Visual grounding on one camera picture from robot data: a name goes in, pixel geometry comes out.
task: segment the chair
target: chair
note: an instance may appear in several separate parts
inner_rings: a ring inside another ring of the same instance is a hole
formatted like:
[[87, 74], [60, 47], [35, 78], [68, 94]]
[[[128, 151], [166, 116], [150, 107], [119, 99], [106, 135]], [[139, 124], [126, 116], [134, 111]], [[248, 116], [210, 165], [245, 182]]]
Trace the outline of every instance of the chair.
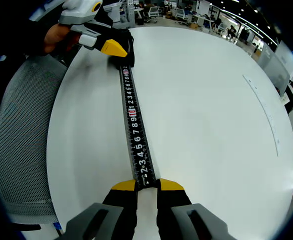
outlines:
[[47, 176], [51, 111], [67, 67], [29, 57], [9, 82], [0, 106], [0, 200], [16, 224], [57, 222]]
[[159, 7], [158, 13], [159, 14], [164, 14], [165, 13], [165, 8], [164, 7]]
[[159, 8], [159, 6], [152, 6], [148, 12], [144, 13], [144, 16], [146, 17], [146, 23], [149, 23], [150, 21], [153, 21], [154, 23], [158, 22], [156, 17], [160, 16]]
[[177, 19], [181, 19], [180, 21], [176, 21], [175, 23], [185, 24], [188, 26], [188, 23], [186, 22], [188, 20], [188, 16], [186, 16], [185, 11], [183, 9], [177, 8], [175, 17]]

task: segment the person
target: person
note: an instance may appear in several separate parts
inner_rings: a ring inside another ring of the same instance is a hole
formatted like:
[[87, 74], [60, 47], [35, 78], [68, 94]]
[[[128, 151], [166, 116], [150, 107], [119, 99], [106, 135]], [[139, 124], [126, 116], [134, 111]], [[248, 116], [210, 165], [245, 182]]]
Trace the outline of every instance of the person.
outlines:
[[144, 16], [147, 16], [147, 13], [150, 11], [151, 7], [154, 7], [154, 5], [151, 4], [151, 0], [145, 0]]
[[218, 18], [218, 19], [215, 20], [214, 23], [212, 24], [212, 28], [213, 28], [213, 29], [215, 29], [215, 28], [218, 29], [221, 23], [222, 23], [221, 18]]
[[188, 3], [184, 8], [184, 14], [188, 15], [192, 11], [192, 3]]
[[[70, 26], [29, 20], [44, 3], [44, 0], [0, 2], [0, 104], [12, 76], [26, 60], [25, 55], [46, 55], [55, 50], [62, 40], [69, 39]], [[71, 37], [67, 49], [71, 49], [79, 38], [79, 35]], [[0, 235], [4, 239], [24, 239], [21, 233], [13, 231], [1, 203]]]
[[138, 2], [138, 7], [139, 7], [140, 9], [144, 9], [144, 8], [145, 8], [145, 4], [143, 3], [143, 1], [139, 1], [139, 2]]
[[237, 30], [235, 29], [235, 27], [233, 25], [231, 25], [230, 29], [228, 28], [227, 29], [227, 36], [226, 37], [231, 37], [232, 38], [235, 38], [236, 37], [236, 32]]
[[210, 20], [211, 21], [215, 21], [216, 20], [216, 18], [215, 18], [215, 16], [213, 14], [210, 15]]

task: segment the office chair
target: office chair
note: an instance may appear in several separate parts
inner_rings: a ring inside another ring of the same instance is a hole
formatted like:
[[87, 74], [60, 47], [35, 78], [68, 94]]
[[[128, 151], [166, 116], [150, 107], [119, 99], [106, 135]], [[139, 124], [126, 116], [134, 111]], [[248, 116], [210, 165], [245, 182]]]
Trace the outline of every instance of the office chair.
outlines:
[[188, 16], [186, 16], [185, 11], [184, 11], [183, 9], [179, 9], [179, 8], [177, 8], [177, 9], [176, 9], [176, 15], [175, 15], [175, 17], [176, 17], [177, 19], [181, 19], [180, 21], [176, 21], [175, 23], [185, 24], [185, 25], [187, 25], [187, 26], [189, 25], [189, 24], [187, 23]]
[[57, 222], [47, 176], [52, 108], [67, 67], [29, 57], [14, 74], [0, 105], [0, 200], [13, 223]]
[[146, 23], [149, 23], [150, 21], [153, 21], [154, 23], [157, 23], [157, 18], [159, 15], [159, 8], [158, 6], [152, 6], [150, 7], [150, 10], [148, 12], [144, 13], [144, 16], [146, 17]]
[[165, 8], [164, 7], [159, 7], [158, 13], [159, 14], [164, 14], [164, 12], [165, 12]]

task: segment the white round table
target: white round table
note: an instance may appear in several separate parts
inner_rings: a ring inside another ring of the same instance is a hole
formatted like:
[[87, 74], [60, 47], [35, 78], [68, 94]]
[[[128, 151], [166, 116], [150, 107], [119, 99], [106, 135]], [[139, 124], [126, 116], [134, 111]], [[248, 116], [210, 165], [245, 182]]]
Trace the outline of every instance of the white round table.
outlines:
[[[215, 36], [140, 27], [132, 69], [157, 178], [225, 221], [239, 240], [271, 238], [293, 194], [293, 133], [277, 91], [242, 49]], [[269, 109], [279, 140], [249, 77]], [[62, 228], [113, 185], [132, 179], [120, 75], [108, 56], [82, 48], [54, 103], [47, 174]], [[157, 191], [138, 194], [134, 239], [160, 239]]]

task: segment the black measuring tape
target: black measuring tape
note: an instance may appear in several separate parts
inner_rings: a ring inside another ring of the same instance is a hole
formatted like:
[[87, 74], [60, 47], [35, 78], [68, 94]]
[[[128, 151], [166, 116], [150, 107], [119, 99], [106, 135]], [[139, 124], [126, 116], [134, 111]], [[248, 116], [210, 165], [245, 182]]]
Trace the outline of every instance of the black measuring tape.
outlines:
[[154, 187], [156, 175], [130, 66], [120, 66], [120, 78], [128, 150], [139, 191]]

